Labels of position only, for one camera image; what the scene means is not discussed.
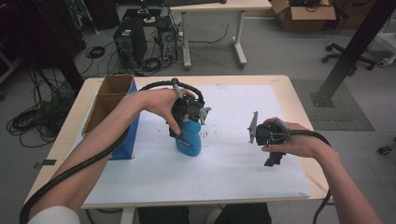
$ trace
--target white desk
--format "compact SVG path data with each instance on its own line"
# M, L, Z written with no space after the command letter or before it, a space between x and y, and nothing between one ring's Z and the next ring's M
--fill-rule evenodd
M137 77L135 79L138 86L142 87L154 81L168 80L170 77ZM304 112L304 109L292 87L290 80L285 76L222 76L222 77L179 77L179 80L184 83L188 83L192 86L204 86L204 85L269 85L274 91L277 99L278 106L283 114L284 120L289 120L293 122L299 122L307 128L312 126ZM65 123L58 135L47 159L56 160L53 166L43 166L40 174L38 175L31 192L28 197L30 197L34 192L36 192L41 186L47 183L54 172L58 169L60 164L67 157L70 148L74 145L76 141L76 136L78 135L78 130L80 129L81 123L83 122L86 114L89 111L92 100L101 85L102 78L90 78L85 81L78 98L76 99ZM247 145L248 145L248 131L246 131ZM325 180L323 173L317 162L312 159L299 159L300 164L303 167L305 174L305 181L309 187L310 197L303 197L297 200L317 200L323 199L326 195L328 185ZM158 189L161 189L161 183L157 183ZM110 187L111 186L99 186L99 188ZM240 199L234 201L227 200L214 200L210 202L209 200L199 201L195 200L193 202L186 202L178 200L178 202L134 202L134 203L91 203L85 204L85 208L89 207L135 207L135 206L152 206L152 205L167 205L167 204L210 204L210 203L241 203L241 202L262 202L262 201L284 201L289 200L287 197L284 198L273 198L268 200L263 199Z
M239 62L243 67L248 64L240 43L245 11L269 8L271 8L271 4L268 0L227 0L226 4L212 3L195 6L171 7L171 12L181 12L184 67L186 69L191 69L189 40L185 32L187 30L186 25L191 24L193 21L193 19L189 20L189 17L195 16L194 18L199 22L205 21L213 23L224 21L224 17L227 17L226 20L228 20L228 22L234 22L234 20L229 17L231 16L231 18L235 18L236 15L237 27L236 35L233 37L233 44L235 46Z

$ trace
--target white sleeve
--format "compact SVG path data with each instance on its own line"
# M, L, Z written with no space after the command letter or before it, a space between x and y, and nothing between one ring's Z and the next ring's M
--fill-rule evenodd
M77 213L67 207L54 206L36 214L28 224L79 224Z

